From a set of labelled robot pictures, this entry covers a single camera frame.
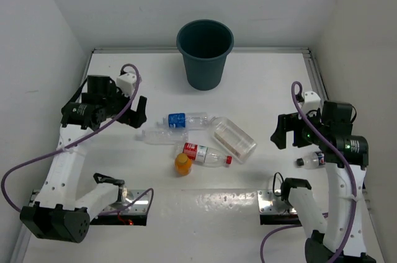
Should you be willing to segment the clear unlabelled plastic bottle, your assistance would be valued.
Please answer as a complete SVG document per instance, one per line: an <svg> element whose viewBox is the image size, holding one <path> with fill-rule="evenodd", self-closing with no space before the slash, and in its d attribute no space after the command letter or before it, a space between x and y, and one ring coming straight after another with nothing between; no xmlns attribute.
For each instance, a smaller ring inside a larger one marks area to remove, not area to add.
<svg viewBox="0 0 397 263"><path fill-rule="evenodd" d="M135 135L135 138L149 145L173 145L188 141L189 132L187 130L147 128Z"/></svg>

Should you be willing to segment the small dark pepsi bottle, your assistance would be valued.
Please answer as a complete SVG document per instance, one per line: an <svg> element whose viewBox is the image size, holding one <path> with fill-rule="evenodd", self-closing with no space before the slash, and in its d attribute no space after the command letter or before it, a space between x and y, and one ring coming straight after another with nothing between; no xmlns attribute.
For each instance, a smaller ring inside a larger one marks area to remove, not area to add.
<svg viewBox="0 0 397 263"><path fill-rule="evenodd" d="M325 165L324 153L321 151L312 152L303 158L298 158L296 160L296 165L305 169L317 169L323 167Z"/></svg>

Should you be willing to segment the large square clear bottle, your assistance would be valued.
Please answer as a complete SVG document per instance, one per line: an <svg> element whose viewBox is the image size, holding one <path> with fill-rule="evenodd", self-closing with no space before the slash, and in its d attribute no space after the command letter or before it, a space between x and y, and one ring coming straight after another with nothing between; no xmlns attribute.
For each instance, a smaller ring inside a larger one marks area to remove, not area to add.
<svg viewBox="0 0 397 263"><path fill-rule="evenodd" d="M257 142L226 117L212 117L208 131L240 163L245 163L257 148Z"/></svg>

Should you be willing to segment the blue label clear bottle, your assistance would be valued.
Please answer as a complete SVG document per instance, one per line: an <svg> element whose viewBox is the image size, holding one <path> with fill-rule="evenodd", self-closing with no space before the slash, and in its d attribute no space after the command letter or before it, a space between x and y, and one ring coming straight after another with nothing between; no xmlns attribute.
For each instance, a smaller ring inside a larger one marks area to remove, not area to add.
<svg viewBox="0 0 397 263"><path fill-rule="evenodd" d="M210 124L210 119L206 112L180 112L167 114L158 123L161 128L204 130Z"/></svg>

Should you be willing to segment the orange juice bottle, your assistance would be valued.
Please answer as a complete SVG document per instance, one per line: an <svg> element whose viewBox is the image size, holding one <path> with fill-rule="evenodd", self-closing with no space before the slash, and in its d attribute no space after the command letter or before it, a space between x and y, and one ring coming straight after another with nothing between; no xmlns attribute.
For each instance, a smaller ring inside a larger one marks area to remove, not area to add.
<svg viewBox="0 0 397 263"><path fill-rule="evenodd" d="M192 161L186 154L179 153L175 158L174 167L179 175L186 176L191 172Z"/></svg>

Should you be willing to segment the red label clear bottle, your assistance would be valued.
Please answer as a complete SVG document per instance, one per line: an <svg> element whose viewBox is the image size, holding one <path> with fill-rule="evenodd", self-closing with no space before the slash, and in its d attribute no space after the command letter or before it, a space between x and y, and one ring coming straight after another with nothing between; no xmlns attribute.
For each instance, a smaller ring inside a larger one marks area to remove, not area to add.
<svg viewBox="0 0 397 263"><path fill-rule="evenodd" d="M188 142L176 143L174 152L176 156L185 154L193 163L204 167L227 167L233 160L230 155L218 149Z"/></svg>

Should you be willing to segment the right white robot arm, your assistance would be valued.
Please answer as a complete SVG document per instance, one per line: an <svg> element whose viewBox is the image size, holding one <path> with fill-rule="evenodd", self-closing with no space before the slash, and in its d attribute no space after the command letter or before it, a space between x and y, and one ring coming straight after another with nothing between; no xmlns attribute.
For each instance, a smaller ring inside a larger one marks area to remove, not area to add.
<svg viewBox="0 0 397 263"><path fill-rule="evenodd" d="M368 142L352 134L355 107L348 103L310 102L294 98L297 111L279 115L270 140L285 149L287 132L293 146L316 145L324 155L328 177L328 212L314 200L306 179L286 178L281 200L296 211L305 230L307 262L375 262L368 255L362 230L362 189L368 166Z"/></svg>

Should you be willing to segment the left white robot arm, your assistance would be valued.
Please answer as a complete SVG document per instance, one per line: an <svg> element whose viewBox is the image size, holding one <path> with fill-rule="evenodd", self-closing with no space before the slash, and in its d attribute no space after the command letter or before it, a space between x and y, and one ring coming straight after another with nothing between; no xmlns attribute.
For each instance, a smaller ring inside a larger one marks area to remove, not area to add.
<svg viewBox="0 0 397 263"><path fill-rule="evenodd" d="M125 182L99 173L94 174L94 189L81 198L76 192L89 146L86 136L98 134L105 121L135 129L146 122L145 97L131 109L139 82L135 73L121 73L117 79L90 75L82 85L87 91L78 89L62 108L58 154L33 204L20 211L21 222L35 237L80 243L93 219L113 204L125 204Z"/></svg>

